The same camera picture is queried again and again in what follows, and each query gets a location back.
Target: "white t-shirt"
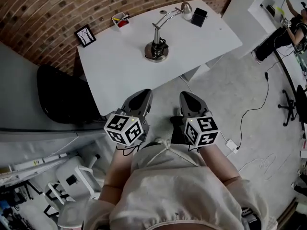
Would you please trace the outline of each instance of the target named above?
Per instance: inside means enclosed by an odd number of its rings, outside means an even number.
[[[266,229],[267,205],[249,181],[225,187],[197,153],[171,146],[156,145],[136,153],[118,204],[90,200],[84,230],[153,230],[178,223],[244,230],[244,207],[252,209]]]

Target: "brick wall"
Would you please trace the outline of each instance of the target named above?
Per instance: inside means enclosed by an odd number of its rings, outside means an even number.
[[[112,26],[118,12],[131,16],[188,0],[0,0],[0,41],[35,64],[68,74],[78,59],[73,34],[89,24],[97,34]],[[204,0],[217,13],[230,0]]]

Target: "picture frame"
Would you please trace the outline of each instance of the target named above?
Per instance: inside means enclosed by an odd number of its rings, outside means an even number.
[[[74,32],[74,34],[83,47],[89,46],[91,43],[96,41],[96,38],[93,35],[88,24],[81,27],[79,30]]]

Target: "black chair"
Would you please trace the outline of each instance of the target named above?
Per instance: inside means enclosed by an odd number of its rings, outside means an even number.
[[[295,102],[294,100],[291,100],[286,92],[286,90],[283,90],[283,93],[286,96],[288,106],[281,106],[278,105],[278,108],[283,108],[288,110],[288,117],[287,121],[283,123],[283,126],[288,126],[289,120],[291,118],[291,121],[294,121],[296,118],[296,115],[294,116],[293,110],[296,108],[297,114],[299,115],[299,121],[303,123],[307,123],[307,96],[305,94],[307,90],[304,90],[301,85],[297,87],[297,90],[295,92]]]
[[[42,65],[37,70],[38,96],[45,114],[55,122],[104,122],[87,82]]]

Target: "table top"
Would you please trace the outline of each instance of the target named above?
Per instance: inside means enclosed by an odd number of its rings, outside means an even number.
[[[181,3],[148,11],[130,18],[123,32],[115,26],[97,34],[96,41],[78,46],[81,63],[101,115],[117,110],[126,98],[142,89],[154,89],[224,53],[242,45],[222,18],[202,0],[189,1],[193,11],[208,12],[202,27],[182,15],[169,20],[160,36],[169,45],[168,58],[154,63],[144,57],[145,46],[153,41],[154,26],[163,15]]]

